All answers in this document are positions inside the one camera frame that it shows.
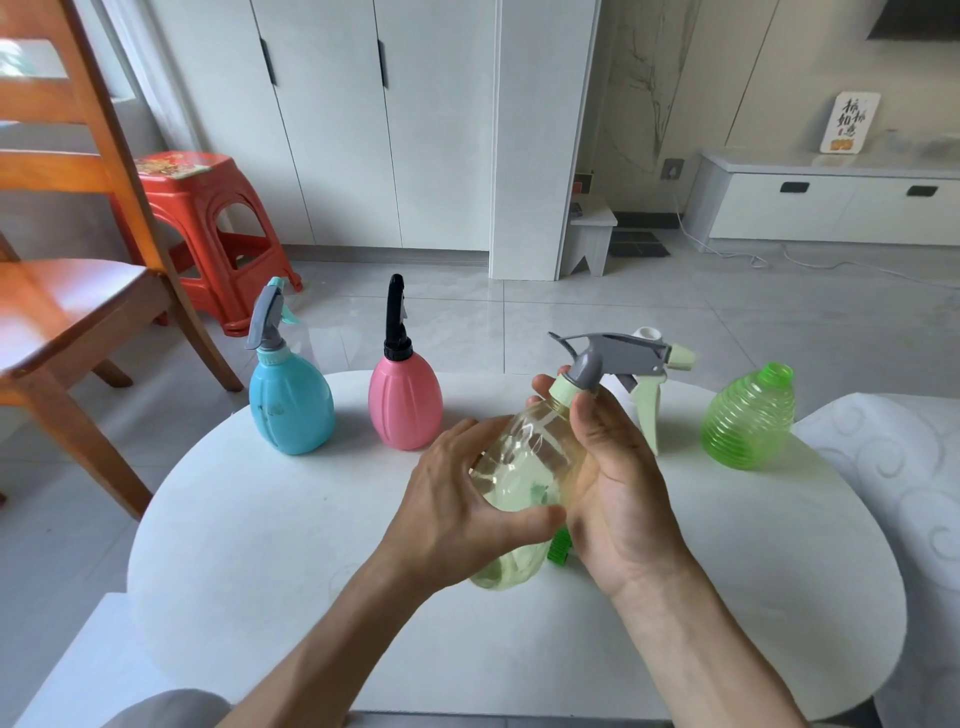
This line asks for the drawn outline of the white calligraphy sign plaque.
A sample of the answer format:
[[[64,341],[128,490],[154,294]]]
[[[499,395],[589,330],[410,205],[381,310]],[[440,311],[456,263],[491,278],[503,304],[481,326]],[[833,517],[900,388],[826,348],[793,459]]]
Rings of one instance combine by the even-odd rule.
[[[874,91],[842,91],[835,98],[819,146],[824,155],[857,155],[882,101]]]

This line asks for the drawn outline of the grey pale green trigger sprayer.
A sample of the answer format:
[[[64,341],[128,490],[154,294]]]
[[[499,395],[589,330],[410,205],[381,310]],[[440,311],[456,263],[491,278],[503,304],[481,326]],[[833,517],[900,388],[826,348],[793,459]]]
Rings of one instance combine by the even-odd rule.
[[[695,353],[676,344],[668,348],[642,346],[633,335],[622,333],[548,334],[573,357],[569,371],[558,375],[551,385],[549,398],[570,407],[577,393],[596,392],[604,377],[616,378],[630,395],[638,428],[653,455],[658,455],[658,416],[667,371],[690,371]]]

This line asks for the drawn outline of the blue spray bottle grey trigger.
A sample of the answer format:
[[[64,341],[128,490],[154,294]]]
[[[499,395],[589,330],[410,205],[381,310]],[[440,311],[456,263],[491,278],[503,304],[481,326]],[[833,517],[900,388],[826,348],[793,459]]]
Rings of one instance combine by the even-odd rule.
[[[260,435],[283,455],[307,455],[330,440],[333,396],[317,367],[308,331],[284,297],[286,278],[272,277],[257,296],[245,348],[256,365],[248,406]]]

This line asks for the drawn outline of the small white step stool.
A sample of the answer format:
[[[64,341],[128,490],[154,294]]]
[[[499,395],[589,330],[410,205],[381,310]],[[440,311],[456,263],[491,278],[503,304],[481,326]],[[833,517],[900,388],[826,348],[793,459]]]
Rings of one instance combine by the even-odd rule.
[[[585,263],[593,277],[605,273],[611,238],[618,219],[599,195],[574,193],[558,264],[558,276],[567,277]]]

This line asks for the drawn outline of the white patterned sofa cover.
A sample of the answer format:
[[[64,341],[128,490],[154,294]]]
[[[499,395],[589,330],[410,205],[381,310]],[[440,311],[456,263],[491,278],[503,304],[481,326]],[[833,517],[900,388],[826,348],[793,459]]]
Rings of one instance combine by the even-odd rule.
[[[856,492],[903,579],[907,630],[873,699],[884,728],[960,728],[960,398],[847,394],[794,426]]]

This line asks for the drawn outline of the brown wooden chair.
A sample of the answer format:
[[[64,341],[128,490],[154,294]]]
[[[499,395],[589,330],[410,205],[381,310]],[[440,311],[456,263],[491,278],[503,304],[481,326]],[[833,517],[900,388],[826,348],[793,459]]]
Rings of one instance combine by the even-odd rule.
[[[64,78],[0,76],[0,120],[87,127],[94,152],[0,149],[0,191],[103,195],[118,203],[144,264],[22,260],[0,232],[0,406],[22,408],[128,516],[152,492],[69,389],[89,374],[133,385],[109,358],[170,313],[222,388],[244,387],[212,341],[158,243],[155,219],[72,0],[0,0],[0,40],[46,41]]]

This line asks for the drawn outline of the pink spray bottle black nozzle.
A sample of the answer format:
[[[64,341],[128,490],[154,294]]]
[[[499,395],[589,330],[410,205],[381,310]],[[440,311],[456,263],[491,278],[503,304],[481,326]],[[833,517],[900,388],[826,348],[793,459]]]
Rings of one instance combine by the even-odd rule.
[[[428,447],[441,431],[443,395],[433,367],[407,333],[404,279],[394,273],[387,296],[383,357],[370,377],[367,408],[383,443],[402,452]]]

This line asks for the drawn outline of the green ribbed plastic bottle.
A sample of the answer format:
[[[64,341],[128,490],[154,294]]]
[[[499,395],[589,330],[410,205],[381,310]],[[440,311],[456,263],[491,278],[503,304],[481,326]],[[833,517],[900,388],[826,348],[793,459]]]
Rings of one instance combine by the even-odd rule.
[[[771,361],[728,383],[706,408],[703,450],[735,470],[758,470],[786,443],[795,422],[794,370]]]

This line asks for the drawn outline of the clear yellowish plastic spray bottle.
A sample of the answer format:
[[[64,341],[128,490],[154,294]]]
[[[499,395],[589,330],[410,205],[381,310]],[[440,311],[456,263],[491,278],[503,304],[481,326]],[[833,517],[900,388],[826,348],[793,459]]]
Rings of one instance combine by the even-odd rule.
[[[489,504],[519,512],[563,501],[586,459],[570,424],[570,407],[579,393],[579,387],[559,376],[545,398],[510,420],[471,470],[475,487]]]

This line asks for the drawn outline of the person's left hand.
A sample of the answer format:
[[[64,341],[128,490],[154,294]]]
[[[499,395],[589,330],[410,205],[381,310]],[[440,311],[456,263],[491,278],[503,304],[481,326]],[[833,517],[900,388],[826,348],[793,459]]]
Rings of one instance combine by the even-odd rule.
[[[484,510],[493,505],[475,487],[470,469],[510,419],[463,419],[437,437],[412,471],[376,555],[425,598],[505,555],[484,548]]]

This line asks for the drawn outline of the person's grey trousers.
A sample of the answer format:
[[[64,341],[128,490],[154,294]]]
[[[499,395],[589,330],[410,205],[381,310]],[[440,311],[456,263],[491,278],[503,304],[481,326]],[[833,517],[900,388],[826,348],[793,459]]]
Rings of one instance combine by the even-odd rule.
[[[233,709],[212,692],[171,689],[120,710],[101,728],[216,728]]]

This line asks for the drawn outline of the white wardrobe cabinet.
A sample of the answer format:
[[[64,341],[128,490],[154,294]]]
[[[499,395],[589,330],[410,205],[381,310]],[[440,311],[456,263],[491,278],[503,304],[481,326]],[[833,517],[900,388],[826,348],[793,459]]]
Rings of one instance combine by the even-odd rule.
[[[145,2],[199,147],[234,159],[282,243],[557,278],[598,0]]]

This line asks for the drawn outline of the person's left forearm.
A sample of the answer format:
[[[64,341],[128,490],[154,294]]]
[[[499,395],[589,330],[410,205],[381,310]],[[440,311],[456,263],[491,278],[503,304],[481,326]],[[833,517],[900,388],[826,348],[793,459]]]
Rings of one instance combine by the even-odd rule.
[[[435,593],[437,555],[434,544],[382,542],[216,728],[340,728],[385,651]]]

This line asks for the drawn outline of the low white drawer cabinet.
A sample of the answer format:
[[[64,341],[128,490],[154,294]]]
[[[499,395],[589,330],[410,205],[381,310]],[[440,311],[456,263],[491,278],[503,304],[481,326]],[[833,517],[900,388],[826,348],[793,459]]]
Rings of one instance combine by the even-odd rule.
[[[705,150],[679,221],[696,241],[960,247],[960,140],[858,154]],[[801,195],[786,181],[810,182]],[[928,199],[914,185],[939,186]]]

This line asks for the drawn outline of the black television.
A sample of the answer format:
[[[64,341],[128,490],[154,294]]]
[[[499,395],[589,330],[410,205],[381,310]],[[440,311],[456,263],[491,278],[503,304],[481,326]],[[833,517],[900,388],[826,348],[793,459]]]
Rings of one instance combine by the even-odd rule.
[[[886,0],[868,40],[960,43],[960,0]]]

